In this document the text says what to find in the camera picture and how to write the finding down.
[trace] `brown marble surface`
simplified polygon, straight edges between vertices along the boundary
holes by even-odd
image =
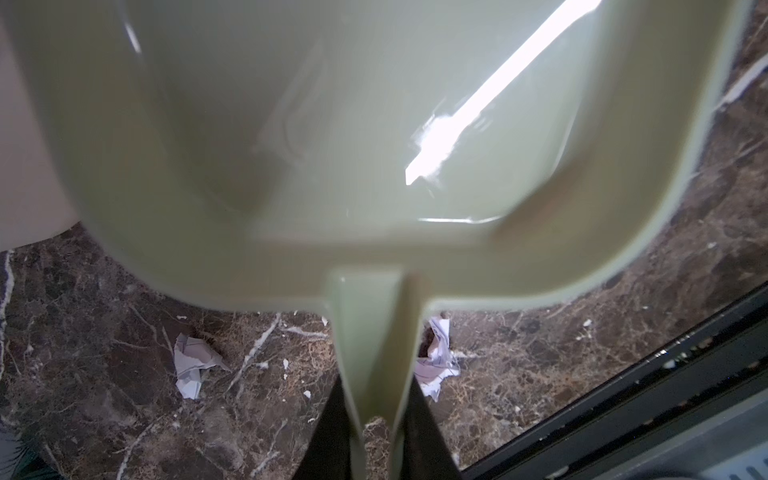
[[[734,77],[768,51],[767,19],[759,2]],[[718,113],[679,211],[623,273],[548,309],[449,313],[462,373],[430,406],[460,465],[768,280],[767,78]],[[237,372],[277,315],[172,300],[81,227],[0,257],[9,300],[0,419],[66,476],[290,478],[336,376],[319,317],[279,314],[239,381],[211,369],[202,398],[183,401],[170,354],[178,333],[204,338]],[[383,478],[386,427],[367,433],[369,471]]]

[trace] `stone surface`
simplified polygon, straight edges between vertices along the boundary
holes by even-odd
[[[768,51],[767,19],[768,2],[759,2],[734,78]],[[717,114],[680,209],[624,272],[548,309],[449,313],[462,374],[430,406],[462,466],[768,280],[765,80]],[[233,382],[278,314],[172,300],[81,227],[2,256],[0,285],[14,288],[4,290],[0,418],[65,475],[290,478],[336,375],[319,317],[280,313]],[[206,371],[197,401],[174,387],[178,333],[205,339],[234,370]],[[373,478],[384,478],[386,433],[381,421],[366,430]]]

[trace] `crumpled paper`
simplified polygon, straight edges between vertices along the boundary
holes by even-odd
[[[212,366],[220,366],[228,372],[221,355],[214,352],[207,343],[180,333],[174,345],[174,366],[176,367],[176,388],[185,399],[196,399],[200,395],[200,371]]]
[[[449,348],[450,320],[432,317],[429,326],[435,338],[427,349],[427,357],[416,359],[414,374],[424,396],[431,396],[437,402],[440,382],[446,377],[457,376],[461,370]]]

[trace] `marble countertop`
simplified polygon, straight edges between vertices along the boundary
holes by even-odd
[[[766,22],[763,0],[731,81],[768,51]],[[680,209],[622,273],[548,309],[448,313],[462,373],[429,403],[462,467],[768,280],[765,80],[717,114]],[[227,389],[233,373],[211,369],[202,398],[182,400],[178,333],[204,338],[237,371],[276,314],[166,297],[79,226],[0,257],[0,419],[68,478],[290,478],[336,377],[318,316],[281,313],[239,382]],[[386,427],[366,434],[371,477],[385,478]]]

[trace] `dustpan's inner surface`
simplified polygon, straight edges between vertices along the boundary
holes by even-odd
[[[631,34],[599,4],[125,6],[177,168],[247,235],[477,243],[590,135]]]

